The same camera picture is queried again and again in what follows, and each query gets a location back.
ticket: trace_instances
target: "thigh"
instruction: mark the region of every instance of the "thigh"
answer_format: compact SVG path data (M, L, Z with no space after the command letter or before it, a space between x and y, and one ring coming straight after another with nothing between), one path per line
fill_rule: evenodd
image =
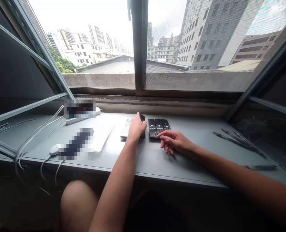
M61 197L60 214L62 231L88 231L98 200L95 192L84 181L71 181L66 186Z

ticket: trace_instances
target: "cloudy sky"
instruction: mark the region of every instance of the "cloudy sky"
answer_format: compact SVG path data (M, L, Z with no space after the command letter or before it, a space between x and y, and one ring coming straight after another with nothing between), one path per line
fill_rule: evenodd
M46 32L68 27L72 32L87 32L88 24L133 43L132 22L128 21L126 0L29 0ZM153 23L156 45L162 36L178 35L187 0L149 0L148 21ZM286 24L286 0L265 0L250 26L249 34L281 30Z

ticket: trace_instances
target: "black remote control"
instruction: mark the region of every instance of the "black remote control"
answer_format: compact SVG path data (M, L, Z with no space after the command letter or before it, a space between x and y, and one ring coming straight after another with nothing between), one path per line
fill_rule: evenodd
M168 121L166 119L161 119L161 122L162 122L162 125L163 125L163 129L165 131L170 131L171 130L171 127L168 123Z
M156 123L156 128L157 128L157 134L164 131L161 119L155 119L155 123Z
M148 119L149 137L155 139L157 135L156 124L154 119Z

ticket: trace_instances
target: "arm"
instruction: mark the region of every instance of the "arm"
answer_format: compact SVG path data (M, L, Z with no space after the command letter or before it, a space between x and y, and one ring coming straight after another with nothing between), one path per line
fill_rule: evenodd
M94 213L89 231L122 231L132 191L136 146L146 129L137 113L133 119L127 141L106 182Z
M200 148L179 131L164 131L157 137L161 138L165 153L173 154L171 147L174 146L239 189L270 215L286 220L286 185Z

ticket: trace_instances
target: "desk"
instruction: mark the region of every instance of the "desk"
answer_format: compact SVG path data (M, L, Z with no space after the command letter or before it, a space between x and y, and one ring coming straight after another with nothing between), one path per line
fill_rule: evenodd
M97 115L96 118L86 119L71 125L66 125L64 122L45 139L46 136L62 122L63 119L60 119L45 128L34 141L31 142L29 148L26 149L26 151L29 150L29 152L24 155L23 160L43 162L53 145L68 143L80 128L95 128L101 123L115 121L116 125L100 153L92 153L89 160L66 160L62 164L63 166L110 172L125 144L125 141L120 138L125 122L127 118L133 118L134 116L134 114L101 113ZM29 118L36 118L36 120L22 123L19 127L13 127L11 130L0 133L0 140L18 149L20 144L22 144L39 125L48 120L49 117L49 115L18 115L10 118L7 120L10 123L9 126ZM215 136L213 131L224 134L221 128L230 132L235 131L233 127L222 119L145 115L147 122L148 119L167 119L172 130L181 131L195 144L237 164L277 165L277 163L270 158L265 160L257 153L248 151ZM176 155L176 159L173 159L170 155L165 154L164 150L160 149L160 142L149 140L148 128L146 129L146 139L140 139L139 141L136 155L136 175L138 176L226 187L220 179L196 161L183 155ZM60 160L58 160L56 156L51 158L48 163L59 164ZM260 173L286 184L286 171L281 168L274 171L261 171Z

